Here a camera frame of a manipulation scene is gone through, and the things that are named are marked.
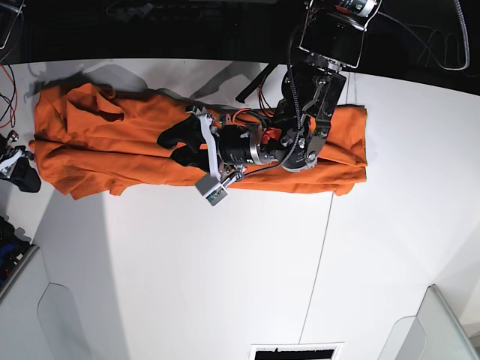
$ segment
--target folded fabric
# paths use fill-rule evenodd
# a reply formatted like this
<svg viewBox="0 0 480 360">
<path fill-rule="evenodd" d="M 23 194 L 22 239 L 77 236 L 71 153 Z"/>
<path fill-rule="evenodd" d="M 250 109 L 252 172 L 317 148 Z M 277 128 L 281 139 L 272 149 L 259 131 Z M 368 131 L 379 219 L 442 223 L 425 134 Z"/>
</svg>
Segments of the folded fabric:
<svg viewBox="0 0 480 360">
<path fill-rule="evenodd" d="M 205 173 L 169 159 L 158 136 L 185 120 L 187 102 L 161 93 L 129 94 L 85 84 L 57 85 L 40 92 L 35 140 L 30 142 L 41 178 L 74 199 L 108 190 L 120 195 L 135 184 L 194 185 Z M 310 170 L 278 168 L 231 188 L 348 193 L 366 180 L 365 124 L 360 106 L 340 107 L 319 163 Z M 257 166 L 249 166 L 248 171 Z"/>
</svg>

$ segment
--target white panel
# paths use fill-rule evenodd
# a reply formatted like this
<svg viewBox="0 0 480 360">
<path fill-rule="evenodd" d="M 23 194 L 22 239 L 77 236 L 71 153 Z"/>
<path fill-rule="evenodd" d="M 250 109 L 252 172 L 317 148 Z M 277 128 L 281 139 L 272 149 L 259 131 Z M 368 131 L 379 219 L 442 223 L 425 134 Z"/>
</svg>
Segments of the white panel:
<svg viewBox="0 0 480 360">
<path fill-rule="evenodd" d="M 37 313 L 56 360 L 92 360 L 75 299 L 68 288 L 50 283 L 38 303 Z"/>
<path fill-rule="evenodd" d="M 428 289 L 417 319 L 427 336 L 427 346 L 421 360 L 480 359 L 455 315 L 434 286 Z"/>
<path fill-rule="evenodd" d="M 330 196 L 232 190 L 215 208 L 191 187 L 105 196 L 132 357 L 245 360 L 251 344 L 298 343 Z"/>
<path fill-rule="evenodd" d="M 0 358 L 54 360 L 37 317 L 48 280 L 36 251 L 0 301 Z"/>
<path fill-rule="evenodd" d="M 409 316 L 395 323 L 378 360 L 396 360 L 414 321 L 416 321 L 416 318 Z"/>
<path fill-rule="evenodd" d="M 356 79 L 368 110 L 367 182 L 334 198 L 302 342 L 345 341 L 342 360 L 373 360 L 480 224 L 480 101 Z"/>
</svg>

